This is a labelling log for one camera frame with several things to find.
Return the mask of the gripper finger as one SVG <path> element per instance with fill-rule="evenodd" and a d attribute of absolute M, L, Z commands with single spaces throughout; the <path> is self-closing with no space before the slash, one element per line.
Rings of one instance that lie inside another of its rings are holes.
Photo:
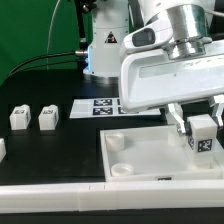
<path fill-rule="evenodd" d="M 178 103 L 171 103 L 165 107 L 165 116 L 169 125 L 175 125 L 177 133 L 180 136 L 186 134 L 186 129 L 183 120 L 183 110 Z"/>
<path fill-rule="evenodd" d="M 224 94 L 210 97 L 209 105 L 212 108 L 212 118 L 219 127 L 222 127 L 222 114 L 224 112 Z"/>

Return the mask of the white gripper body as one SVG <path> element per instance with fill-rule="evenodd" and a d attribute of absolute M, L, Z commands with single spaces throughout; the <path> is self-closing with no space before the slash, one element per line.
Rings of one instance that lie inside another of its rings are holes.
<path fill-rule="evenodd" d="M 128 56 L 121 66 L 123 110 L 141 112 L 224 93 L 224 53 L 170 60 L 162 50 Z"/>

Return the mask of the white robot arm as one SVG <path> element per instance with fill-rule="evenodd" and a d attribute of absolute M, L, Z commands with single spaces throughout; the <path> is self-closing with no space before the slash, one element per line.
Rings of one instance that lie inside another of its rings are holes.
<path fill-rule="evenodd" d="M 84 77 L 119 85 L 126 112 L 164 108 L 181 134 L 183 104 L 208 100 L 223 125 L 224 40 L 209 32 L 218 0 L 81 0 L 93 14 Z"/>

